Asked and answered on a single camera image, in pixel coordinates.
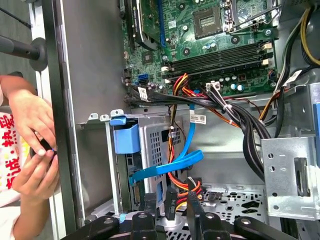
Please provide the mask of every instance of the hand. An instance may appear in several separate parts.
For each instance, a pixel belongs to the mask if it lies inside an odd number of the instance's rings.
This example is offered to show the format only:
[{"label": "hand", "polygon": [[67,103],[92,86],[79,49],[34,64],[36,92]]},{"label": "hand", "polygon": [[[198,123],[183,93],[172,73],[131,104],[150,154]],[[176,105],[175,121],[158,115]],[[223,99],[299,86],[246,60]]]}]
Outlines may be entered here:
[{"label": "hand", "polygon": [[45,156],[36,154],[31,159],[28,157],[21,172],[13,180],[12,188],[29,203],[41,203],[54,194],[59,181],[59,167],[56,155],[48,169],[53,155],[54,152],[49,150]]},{"label": "hand", "polygon": [[41,156],[46,153],[34,133],[36,131],[52,148],[55,148],[56,138],[52,108],[42,98],[27,90],[11,93],[8,100],[15,127],[29,146]]}]

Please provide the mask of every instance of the barcode label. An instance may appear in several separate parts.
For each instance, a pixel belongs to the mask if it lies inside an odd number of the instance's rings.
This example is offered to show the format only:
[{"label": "barcode label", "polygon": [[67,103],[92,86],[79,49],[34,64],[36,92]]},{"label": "barcode label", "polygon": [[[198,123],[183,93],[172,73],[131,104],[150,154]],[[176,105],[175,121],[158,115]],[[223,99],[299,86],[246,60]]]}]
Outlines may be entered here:
[{"label": "barcode label", "polygon": [[190,114],[190,123],[205,125],[207,123],[207,116],[198,115],[198,114]]},{"label": "barcode label", "polygon": [[139,91],[141,100],[148,102],[148,95],[147,95],[146,89],[143,87],[138,87],[138,91]]},{"label": "barcode label", "polygon": [[287,86],[288,83],[294,82],[299,74],[302,72],[302,70],[296,71],[289,79],[283,84],[283,86]]},{"label": "barcode label", "polygon": [[176,26],[177,26],[176,20],[170,21],[170,22],[168,23],[169,29],[174,29]]}]

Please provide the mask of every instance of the pcie slot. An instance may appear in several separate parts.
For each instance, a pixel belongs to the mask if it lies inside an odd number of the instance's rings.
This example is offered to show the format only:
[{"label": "pcie slot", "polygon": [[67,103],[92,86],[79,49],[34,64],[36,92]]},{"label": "pcie slot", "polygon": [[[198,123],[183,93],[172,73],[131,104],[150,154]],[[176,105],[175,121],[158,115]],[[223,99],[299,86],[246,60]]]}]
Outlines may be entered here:
[{"label": "pcie slot", "polygon": [[126,31],[128,35],[128,44],[131,52],[135,50],[134,30],[132,28],[132,6],[131,0],[124,0]]}]

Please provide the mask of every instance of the capacitor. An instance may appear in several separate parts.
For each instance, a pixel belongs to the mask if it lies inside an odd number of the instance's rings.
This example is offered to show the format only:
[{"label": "capacitor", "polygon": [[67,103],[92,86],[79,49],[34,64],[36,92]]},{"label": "capacitor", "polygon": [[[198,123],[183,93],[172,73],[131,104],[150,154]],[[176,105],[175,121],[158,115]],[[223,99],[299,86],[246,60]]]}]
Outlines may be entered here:
[{"label": "capacitor", "polygon": [[235,83],[232,83],[230,85],[231,90],[236,90],[237,89],[237,85]]},{"label": "capacitor", "polygon": [[243,90],[245,90],[245,86],[243,85],[238,85],[238,87],[236,88],[239,92],[242,92]]}]

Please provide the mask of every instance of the metal bracket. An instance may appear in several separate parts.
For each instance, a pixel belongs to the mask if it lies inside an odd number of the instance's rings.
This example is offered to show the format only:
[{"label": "metal bracket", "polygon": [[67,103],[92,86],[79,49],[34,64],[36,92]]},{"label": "metal bracket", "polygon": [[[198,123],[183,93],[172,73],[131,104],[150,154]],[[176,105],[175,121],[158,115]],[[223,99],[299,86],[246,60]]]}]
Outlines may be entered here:
[{"label": "metal bracket", "polygon": [[261,141],[269,216],[320,219],[315,142],[315,137]]}]

